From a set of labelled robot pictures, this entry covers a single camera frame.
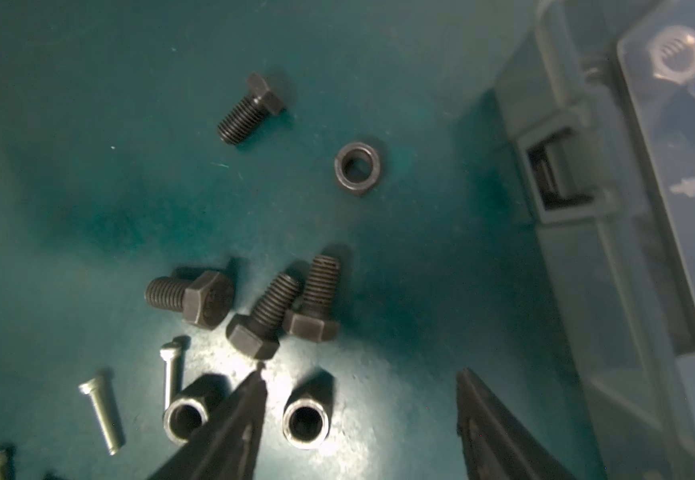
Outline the black hex bolt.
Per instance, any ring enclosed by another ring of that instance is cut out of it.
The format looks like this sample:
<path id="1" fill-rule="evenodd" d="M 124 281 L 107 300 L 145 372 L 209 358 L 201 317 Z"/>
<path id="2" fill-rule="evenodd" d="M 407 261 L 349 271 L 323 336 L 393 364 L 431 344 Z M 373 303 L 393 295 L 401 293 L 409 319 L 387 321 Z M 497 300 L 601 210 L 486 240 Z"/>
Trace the black hex bolt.
<path id="1" fill-rule="evenodd" d="M 314 258 L 298 308 L 290 308 L 283 328 L 289 335 L 311 342 L 334 340 L 340 324 L 331 310 L 339 283 L 341 264 L 337 258 L 318 255 Z"/>
<path id="2" fill-rule="evenodd" d="M 181 313 L 190 325 L 216 329 L 228 316 L 235 300 L 235 285 L 225 274 L 207 270 L 194 280 L 159 277 L 145 291 L 147 304 Z"/>
<path id="3" fill-rule="evenodd" d="M 231 346 L 253 360 L 271 360 L 280 348 L 279 330 L 299 296 L 301 282 L 282 272 L 268 286 L 248 315 L 236 314 L 226 337 Z"/>

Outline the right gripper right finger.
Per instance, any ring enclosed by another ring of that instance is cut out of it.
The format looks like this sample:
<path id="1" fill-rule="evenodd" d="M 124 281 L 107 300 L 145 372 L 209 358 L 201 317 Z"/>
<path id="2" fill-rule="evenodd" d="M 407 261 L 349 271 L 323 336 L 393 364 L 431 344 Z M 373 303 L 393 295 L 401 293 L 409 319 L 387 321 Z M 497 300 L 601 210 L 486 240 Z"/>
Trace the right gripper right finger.
<path id="1" fill-rule="evenodd" d="M 469 479 L 571 479 L 469 368 L 457 372 L 457 435 Z"/>

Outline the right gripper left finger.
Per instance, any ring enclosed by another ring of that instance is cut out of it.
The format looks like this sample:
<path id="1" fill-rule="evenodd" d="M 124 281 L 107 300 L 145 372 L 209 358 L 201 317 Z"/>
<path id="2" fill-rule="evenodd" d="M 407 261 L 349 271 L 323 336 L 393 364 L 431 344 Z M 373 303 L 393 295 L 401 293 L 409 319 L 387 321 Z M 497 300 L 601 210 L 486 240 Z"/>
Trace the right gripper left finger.
<path id="1" fill-rule="evenodd" d="M 229 396 L 223 396 L 209 421 L 159 467 L 152 479 L 252 479 L 257 465 L 268 398 L 267 384 L 254 371 Z"/>

